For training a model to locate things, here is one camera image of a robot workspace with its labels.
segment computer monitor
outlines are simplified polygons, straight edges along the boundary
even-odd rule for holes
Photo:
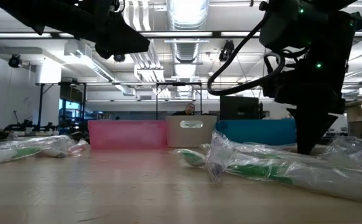
[[[220,97],[220,119],[260,119],[258,98],[243,96]]]

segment pink plastic bin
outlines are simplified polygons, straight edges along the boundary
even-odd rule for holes
[[[165,121],[88,121],[92,149],[167,149]]]

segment green object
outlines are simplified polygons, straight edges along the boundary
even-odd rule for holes
[[[11,157],[11,160],[13,159],[20,159],[27,156],[32,156],[34,154],[37,154],[41,151],[41,148],[39,147],[27,147],[22,149],[16,149],[15,150],[17,154]]]
[[[180,154],[184,162],[194,167],[201,167],[206,164],[205,155],[199,152],[195,152],[189,149],[176,149],[170,153]]]
[[[247,178],[269,179],[283,184],[292,185],[292,179],[277,176],[279,169],[279,166],[243,165],[229,166],[227,171],[232,174],[241,175]]]

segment wooden table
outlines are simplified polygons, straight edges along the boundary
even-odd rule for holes
[[[91,151],[1,164],[0,223],[350,224],[362,203],[228,174],[213,184],[166,151]]]

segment ceiling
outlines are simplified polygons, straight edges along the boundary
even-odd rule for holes
[[[263,13],[258,9],[257,3],[254,7],[249,7],[250,1],[228,1],[228,0],[211,0],[208,9],[208,17],[205,30],[226,31],[240,30],[249,31],[261,20]],[[167,21],[167,10],[165,0],[150,0],[149,1],[149,24],[154,31],[169,30]],[[362,15],[362,1],[357,1],[352,6],[345,9],[347,12],[359,11]],[[45,32],[56,32],[51,28],[46,28]],[[0,32],[33,32],[30,28],[22,25],[20,22],[12,18],[9,14],[0,9]],[[233,39],[236,45],[241,39]],[[13,47],[38,47],[43,49],[50,57],[55,57],[64,67],[63,77],[78,78],[83,82],[96,82],[97,75],[86,65],[77,63],[72,60],[72,57],[64,55],[64,46],[68,40],[53,39],[53,40],[10,40],[0,39],[0,52],[3,57],[8,57],[6,49]],[[83,43],[94,45],[91,42],[83,40]],[[205,82],[209,77],[209,72],[215,72],[219,69],[222,63],[219,62],[219,51],[225,43],[225,39],[207,39],[206,43],[201,44],[200,54],[198,58],[197,71],[194,81]],[[171,81],[174,78],[174,59],[170,44],[165,43],[165,39],[154,40],[157,56],[160,64],[164,69],[164,78]],[[228,67],[228,69],[219,78],[219,82],[245,82],[246,80],[257,79],[266,73],[262,62],[262,55],[266,52],[265,48],[259,43],[258,39],[251,39],[239,52],[238,58]],[[24,60],[33,63],[40,63],[41,55],[23,55]],[[126,61],[123,63],[115,63],[113,59],[105,60],[94,53],[93,57],[104,68],[111,72],[113,77],[122,82],[138,82],[134,76],[134,61],[127,55]],[[346,82],[362,81],[362,39],[357,39],[353,46],[350,58],[350,73],[351,77],[346,78]],[[345,91],[355,91],[360,86],[348,85]],[[107,91],[105,88],[94,88],[94,91]]]

